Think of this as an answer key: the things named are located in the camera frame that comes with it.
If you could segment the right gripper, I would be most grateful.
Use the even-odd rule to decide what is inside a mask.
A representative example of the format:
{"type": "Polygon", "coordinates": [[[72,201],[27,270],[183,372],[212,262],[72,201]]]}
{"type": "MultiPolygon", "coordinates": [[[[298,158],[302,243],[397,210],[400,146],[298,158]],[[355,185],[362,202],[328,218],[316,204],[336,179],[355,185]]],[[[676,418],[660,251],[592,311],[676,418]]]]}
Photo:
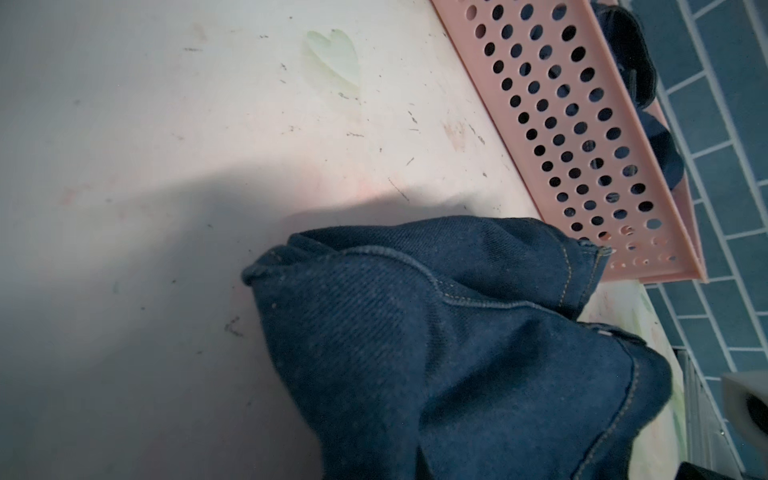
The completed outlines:
{"type": "Polygon", "coordinates": [[[724,466],[719,469],[706,468],[690,462],[682,462],[676,473],[676,480],[758,480],[765,479],[765,476],[751,475],[742,472],[737,466],[731,468],[724,466]]]}

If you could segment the blue denim skirt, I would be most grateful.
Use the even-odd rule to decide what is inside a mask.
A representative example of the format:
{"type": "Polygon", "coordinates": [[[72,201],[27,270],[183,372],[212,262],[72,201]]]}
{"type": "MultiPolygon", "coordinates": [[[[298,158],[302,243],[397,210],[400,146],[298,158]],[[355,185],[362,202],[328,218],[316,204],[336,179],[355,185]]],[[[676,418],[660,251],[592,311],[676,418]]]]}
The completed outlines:
{"type": "Polygon", "coordinates": [[[624,479],[668,361],[583,323],[611,251],[532,218],[296,233],[242,274],[327,479],[624,479]]]}

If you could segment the pink plastic basket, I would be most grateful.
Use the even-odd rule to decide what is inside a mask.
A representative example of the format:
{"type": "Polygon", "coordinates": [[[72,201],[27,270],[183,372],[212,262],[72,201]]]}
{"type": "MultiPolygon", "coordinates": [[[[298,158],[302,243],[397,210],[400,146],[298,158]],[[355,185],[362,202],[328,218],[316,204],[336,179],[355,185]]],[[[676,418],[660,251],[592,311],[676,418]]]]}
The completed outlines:
{"type": "Polygon", "coordinates": [[[434,7],[542,219],[608,247],[607,281],[705,280],[689,186],[667,185],[591,4],[434,7]]]}

